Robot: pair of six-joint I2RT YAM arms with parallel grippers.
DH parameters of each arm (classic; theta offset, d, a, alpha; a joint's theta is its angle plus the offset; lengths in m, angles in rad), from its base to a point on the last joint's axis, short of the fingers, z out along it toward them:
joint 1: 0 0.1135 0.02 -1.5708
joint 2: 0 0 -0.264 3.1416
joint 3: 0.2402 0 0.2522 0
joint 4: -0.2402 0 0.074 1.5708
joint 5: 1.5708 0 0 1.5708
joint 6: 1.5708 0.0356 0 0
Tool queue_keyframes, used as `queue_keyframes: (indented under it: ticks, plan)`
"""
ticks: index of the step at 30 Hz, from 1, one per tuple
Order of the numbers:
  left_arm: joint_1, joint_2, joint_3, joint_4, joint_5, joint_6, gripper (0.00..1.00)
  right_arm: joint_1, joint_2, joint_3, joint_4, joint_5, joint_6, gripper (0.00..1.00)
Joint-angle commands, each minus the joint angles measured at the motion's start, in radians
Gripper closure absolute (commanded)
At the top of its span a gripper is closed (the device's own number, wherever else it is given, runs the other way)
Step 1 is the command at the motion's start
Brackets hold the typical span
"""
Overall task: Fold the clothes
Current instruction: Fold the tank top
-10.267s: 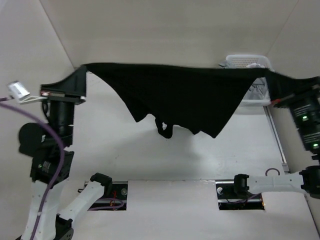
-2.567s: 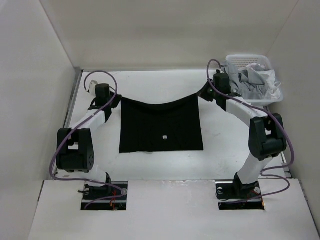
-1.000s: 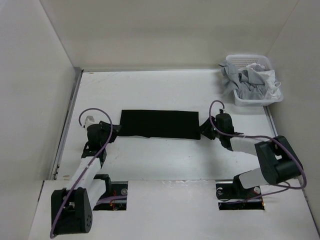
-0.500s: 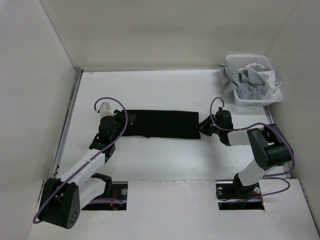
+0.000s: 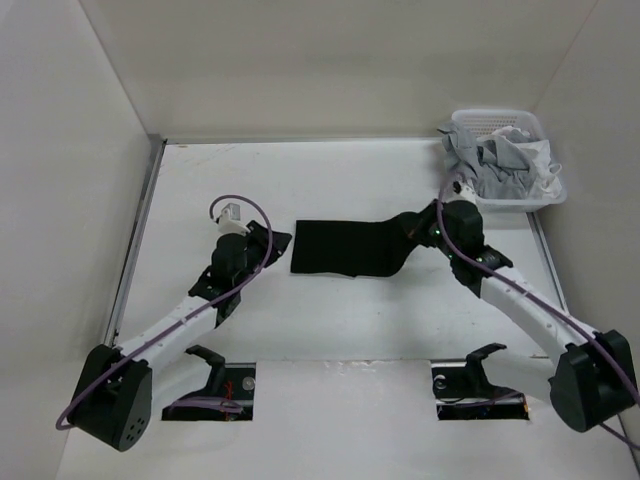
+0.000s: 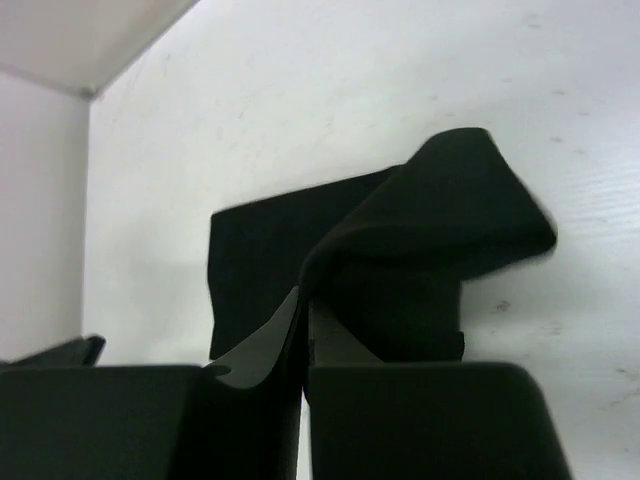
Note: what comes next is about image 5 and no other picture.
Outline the black tank top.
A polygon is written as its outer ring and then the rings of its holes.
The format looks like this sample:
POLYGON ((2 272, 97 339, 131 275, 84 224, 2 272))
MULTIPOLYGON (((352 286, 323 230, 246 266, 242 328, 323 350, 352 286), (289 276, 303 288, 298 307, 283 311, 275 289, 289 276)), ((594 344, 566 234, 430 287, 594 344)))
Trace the black tank top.
POLYGON ((419 215, 403 212, 379 222, 298 220, 290 271, 388 278, 418 246, 410 237, 419 215))

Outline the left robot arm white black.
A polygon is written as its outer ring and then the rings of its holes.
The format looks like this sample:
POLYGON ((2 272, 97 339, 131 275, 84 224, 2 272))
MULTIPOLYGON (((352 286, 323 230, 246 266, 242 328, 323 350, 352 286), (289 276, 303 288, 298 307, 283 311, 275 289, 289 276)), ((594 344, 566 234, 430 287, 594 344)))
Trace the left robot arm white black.
POLYGON ((291 240, 291 234, 256 221, 229 222, 209 265, 166 317, 120 345, 90 351, 57 429, 77 428, 125 452, 155 412, 199 406, 241 412, 237 402, 217 396, 224 387, 224 358, 197 341, 231 316, 244 286, 277 262, 291 240))

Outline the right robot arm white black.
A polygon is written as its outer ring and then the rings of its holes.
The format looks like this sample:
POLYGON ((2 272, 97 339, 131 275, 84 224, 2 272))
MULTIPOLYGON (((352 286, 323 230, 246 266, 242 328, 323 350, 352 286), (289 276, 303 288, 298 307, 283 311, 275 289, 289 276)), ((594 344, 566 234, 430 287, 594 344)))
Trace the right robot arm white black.
POLYGON ((412 238, 439 249, 456 280, 525 332, 551 361, 542 395, 572 430, 586 432, 639 404, 631 348, 548 303, 505 255, 486 244, 483 219, 467 200, 433 200, 412 238))

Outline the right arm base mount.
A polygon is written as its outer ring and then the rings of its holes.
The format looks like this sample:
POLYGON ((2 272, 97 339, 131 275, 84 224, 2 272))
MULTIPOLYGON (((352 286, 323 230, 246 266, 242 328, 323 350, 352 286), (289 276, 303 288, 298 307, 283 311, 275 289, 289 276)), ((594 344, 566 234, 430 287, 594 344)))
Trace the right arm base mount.
POLYGON ((492 384, 483 361, 505 350, 491 343, 463 359, 431 363, 432 393, 439 421, 529 420, 526 397, 516 390, 492 384))

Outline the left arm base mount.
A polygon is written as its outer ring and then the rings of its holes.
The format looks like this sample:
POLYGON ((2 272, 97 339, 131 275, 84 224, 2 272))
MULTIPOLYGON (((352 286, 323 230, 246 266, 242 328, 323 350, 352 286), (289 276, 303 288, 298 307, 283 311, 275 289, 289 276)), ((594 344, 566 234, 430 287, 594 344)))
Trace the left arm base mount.
POLYGON ((225 358, 200 345, 186 352, 187 376, 170 393, 160 418, 166 422, 252 421, 257 365, 228 363, 225 358))

